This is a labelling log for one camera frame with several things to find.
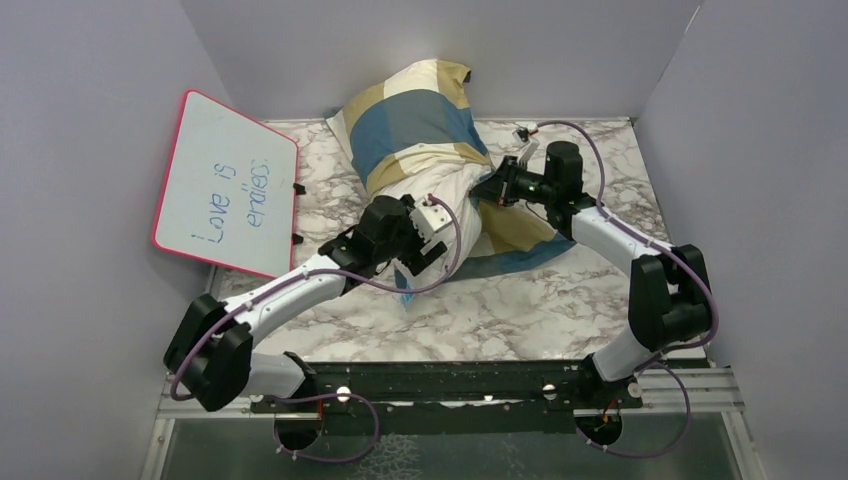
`pillowcase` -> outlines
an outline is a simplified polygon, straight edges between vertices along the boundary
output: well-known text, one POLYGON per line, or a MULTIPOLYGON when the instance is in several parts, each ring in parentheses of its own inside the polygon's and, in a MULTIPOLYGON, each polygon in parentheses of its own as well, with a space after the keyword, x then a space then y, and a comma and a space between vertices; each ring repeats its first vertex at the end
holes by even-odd
MULTIPOLYGON (((448 203, 459 216, 463 235, 462 264, 454 280, 534 268, 574 245, 530 213, 468 198, 471 187, 494 171, 465 95, 470 74, 468 67, 454 62, 416 62, 326 119, 369 199, 383 190, 417 199, 432 191, 418 189, 434 185, 451 193, 448 203), (415 179, 427 175, 438 175, 438 183, 415 179)), ((442 266, 454 255, 453 233, 441 240, 448 252, 436 262, 438 268, 413 279, 399 267, 398 286, 422 287, 441 276, 442 266)))

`purple cable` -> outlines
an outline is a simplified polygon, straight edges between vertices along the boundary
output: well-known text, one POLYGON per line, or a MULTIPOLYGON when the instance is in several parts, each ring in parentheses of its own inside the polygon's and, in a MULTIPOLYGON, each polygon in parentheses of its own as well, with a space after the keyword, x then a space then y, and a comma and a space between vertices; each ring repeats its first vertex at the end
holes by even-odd
POLYGON ((548 120, 548 121, 539 122, 536 125, 539 128, 541 128, 541 127, 545 127, 545 126, 548 126, 548 125, 557 125, 557 124, 571 127, 573 129, 577 130, 578 132, 580 132, 580 134, 583 135, 583 138, 585 138, 586 141, 589 143, 589 146, 592 148, 592 151, 595 153, 595 159, 597 160, 598 171, 600 172, 600 177, 601 177, 600 178, 601 186, 600 186, 600 188, 598 188, 598 197, 595 200, 595 207, 598 209, 598 212, 600 212, 600 214, 604 218, 606 218, 610 223, 612 223, 613 225, 618 227, 619 230, 626 233, 627 235, 629 235, 634 240, 641 242, 643 244, 646 244, 646 245, 650 245, 651 247, 655 248, 657 251, 659 251, 660 253, 662 253, 663 255, 668 257, 669 259, 671 259, 671 261, 674 262, 674 264, 677 265, 678 268, 683 270, 686 273, 686 275, 689 275, 689 277, 692 279, 692 281, 695 282, 695 285, 697 285, 698 288, 701 290, 701 292, 703 292, 704 297, 706 297, 706 299, 707 299, 707 304, 709 305, 710 315, 712 316, 712 324, 710 325, 709 332, 707 332, 707 335, 704 338, 702 338, 700 340, 696 340, 692 343, 686 343, 686 344, 683 344, 683 345, 675 345, 675 346, 671 346, 669 348, 666 348, 665 351, 657 352, 656 355, 652 356, 651 358, 649 358, 648 360, 643 362, 641 365, 636 367, 636 373, 639 373, 639 372, 641 372, 641 371, 643 371, 647 368, 650 368, 652 366, 659 366, 660 368, 667 371, 674 378, 674 380, 677 382, 677 384, 680 385, 680 390, 683 392, 683 400, 686 403, 686 425, 683 427, 683 430, 680 431, 680 435, 678 435, 677 438, 673 442, 671 442, 671 444, 669 444, 667 447, 665 447, 661 450, 658 450, 658 451, 652 452, 652 453, 626 452, 626 451, 623 451, 623 450, 616 450, 616 449, 609 448, 609 447, 604 449, 603 446, 598 445, 597 443, 592 442, 591 440, 586 438, 586 436, 583 434, 583 432, 580 432, 580 430, 578 429, 578 432, 580 432, 580 434, 583 435, 584 438, 586 438, 587 443, 589 445, 591 445, 595 448, 598 448, 600 450, 603 450, 607 453, 612 453, 613 455, 618 455, 620 457, 627 457, 627 458, 659 457, 660 455, 665 455, 666 453, 674 450, 678 445, 680 445, 680 442, 683 441, 683 438, 686 436, 686 433, 689 431, 689 425, 692 423, 692 408, 691 408, 691 405, 689 403, 689 392, 686 391, 686 387, 683 385, 683 381, 680 380, 680 377, 678 377, 673 371, 671 371, 670 368, 666 367, 665 365, 663 365, 661 363, 656 363, 656 362, 657 362, 657 360, 659 360, 662 357, 663 353, 673 352, 675 350, 683 350, 683 349, 687 349, 687 348, 700 347, 700 346, 706 345, 707 343, 709 343, 715 337, 716 333, 718 332, 718 308, 716 307, 715 298, 713 298, 712 292, 710 292, 710 289, 709 289, 709 287, 707 287, 707 284, 704 283, 703 280, 701 280, 701 277, 699 277, 698 274, 696 274, 695 271, 692 270, 689 267, 689 265, 686 265, 686 263, 684 263, 683 260, 679 259, 677 257, 677 255, 674 255, 669 249, 667 249, 667 248, 665 248, 661 245, 657 245, 655 243, 652 243, 650 241, 651 240, 650 238, 643 235, 641 232, 635 230, 634 228, 630 227, 630 225, 627 225, 623 221, 619 220, 618 218, 613 216, 612 213, 610 213, 606 208, 604 208, 603 203, 601 202, 601 198, 604 195, 604 185, 606 185, 606 171, 604 170, 604 160, 601 157, 601 152, 600 152, 600 150, 598 150, 598 146, 595 145, 595 141, 592 140, 592 137, 589 135, 589 133, 586 130, 584 130, 583 127, 581 127, 580 125, 577 125, 574 122, 569 122, 568 120, 548 120))
POLYGON ((308 402, 318 402, 322 400, 326 400, 328 398, 338 398, 338 397, 351 397, 360 402, 364 403, 368 410, 371 411, 371 416, 374 418, 374 434, 371 435, 371 440, 368 442, 368 445, 365 446, 362 450, 354 455, 350 455, 348 457, 339 457, 339 458, 329 458, 329 457, 319 457, 316 455, 310 455, 308 453, 300 453, 300 450, 289 450, 288 448, 283 446, 283 442, 280 441, 280 437, 277 435, 277 431, 274 431, 274 441, 277 442, 277 453, 286 452, 289 455, 292 455, 294 459, 305 458, 307 460, 314 460, 316 462, 322 463, 350 463, 360 458, 368 455, 368 453, 377 446, 377 442, 380 440, 380 416, 377 414, 377 409, 374 408, 374 404, 369 402, 365 397, 361 395, 357 395, 355 393, 325 393, 322 395, 315 395, 312 397, 304 397, 304 398, 277 398, 277 401, 286 403, 289 405, 295 405, 298 403, 308 403, 308 402))
MULTIPOLYGON (((456 214, 453 213, 453 210, 451 210, 451 208, 448 206, 448 204, 443 202, 442 200, 436 198, 432 194, 428 195, 428 198, 430 199, 431 202, 435 203, 436 205, 441 205, 442 208, 444 208, 448 212, 448 216, 450 216, 451 222, 453 222, 454 231, 456 232, 456 245, 455 245, 456 250, 455 250, 455 253, 454 253, 454 256, 453 256, 453 260, 451 260, 451 264, 447 268, 447 270, 445 270, 444 275, 442 275, 441 278, 439 278, 438 280, 436 280, 432 284, 430 284, 426 287, 413 288, 413 289, 397 288, 397 287, 392 287, 392 286, 389 286, 389 285, 383 285, 382 283, 375 282, 371 279, 365 278, 365 277, 363 277, 361 275, 357 275, 355 273, 346 272, 344 270, 332 269, 332 268, 318 268, 318 269, 315 269, 315 270, 311 270, 309 272, 309 275, 322 275, 322 274, 341 275, 341 276, 344 276, 344 277, 352 278, 352 279, 354 279, 358 282, 362 282, 366 285, 371 285, 373 287, 377 287, 379 289, 386 290, 386 291, 393 292, 393 293, 424 293, 424 292, 429 292, 430 290, 433 290, 434 288, 438 287, 439 285, 444 283, 451 276, 451 274, 453 274, 453 272, 455 271, 455 269, 457 267, 457 264, 459 263, 459 255, 460 255, 460 252, 462 251, 462 234, 461 234, 461 230, 459 228, 459 220, 457 220, 456 214)), ((295 275, 294 277, 291 277, 289 279, 286 279, 286 280, 278 283, 277 285, 274 285, 274 287, 269 288, 268 290, 260 293, 259 295, 256 295, 255 297, 253 297, 251 299, 251 302, 253 304, 258 304, 259 302, 265 300, 266 298, 270 297, 271 295, 273 295, 273 294, 279 292, 280 290, 292 285, 295 282, 302 280, 303 278, 304 278, 303 274, 300 274, 300 275, 295 275)), ((234 308, 232 311, 227 312, 227 314, 224 315, 220 320, 215 322, 215 324, 212 325, 212 327, 210 327, 209 330, 207 330, 206 333, 204 333, 202 337, 200 337, 200 339, 197 341, 197 343, 194 344, 194 346, 191 348, 191 350, 189 350, 188 354, 183 359, 183 362, 180 364, 179 368, 177 368, 177 371, 174 372, 174 378, 171 380, 171 389, 170 389, 169 393, 171 394, 172 399, 174 399, 178 402, 182 402, 182 401, 189 400, 189 399, 193 398, 193 395, 191 395, 191 394, 183 395, 183 394, 177 392, 177 387, 180 385, 180 382, 182 382, 183 375, 185 375, 186 370, 188 370, 189 364, 191 364, 191 361, 194 359, 194 357, 197 355, 197 353, 200 352, 200 350, 203 348, 203 346, 206 345, 206 342, 208 342, 209 339, 212 338, 212 336, 215 334, 215 332, 217 332, 221 327, 226 325, 227 322, 234 319, 235 317, 237 317, 239 314, 241 314, 245 310, 247 310, 247 306, 245 304, 241 304, 241 305, 237 306, 236 308, 234 308)))
POLYGON ((673 378, 674 381, 677 382, 677 384, 680 386, 680 391, 683 393, 683 403, 686 404, 686 423, 683 425, 683 429, 680 431, 680 434, 677 436, 677 438, 675 438, 673 442, 669 443, 664 448, 657 450, 655 452, 648 452, 648 453, 628 452, 626 450, 618 450, 618 449, 615 449, 615 448, 610 448, 608 446, 605 447, 604 445, 600 445, 600 444, 590 440, 589 437, 587 437, 586 434, 583 433, 583 431, 578 428, 577 433, 579 433, 580 436, 583 437, 586 440, 587 445, 589 445, 590 447, 593 447, 595 449, 601 450, 604 453, 610 453, 612 455, 616 455, 616 456, 619 456, 619 457, 625 457, 625 458, 655 458, 655 457, 660 457, 660 456, 665 455, 666 453, 674 450, 675 448, 677 448, 678 445, 680 445, 680 443, 683 441, 683 438, 686 436, 686 433, 689 431, 689 427, 692 426, 692 404, 689 401, 689 392, 686 391, 686 387, 683 385, 683 380, 681 380, 680 377, 678 377, 677 374, 674 373, 674 371, 672 371, 667 366, 663 365, 662 363, 652 363, 651 365, 648 365, 647 368, 651 368, 651 367, 659 367, 659 368, 662 368, 663 370, 665 370, 666 372, 668 372, 668 374, 671 375, 671 378, 673 378))

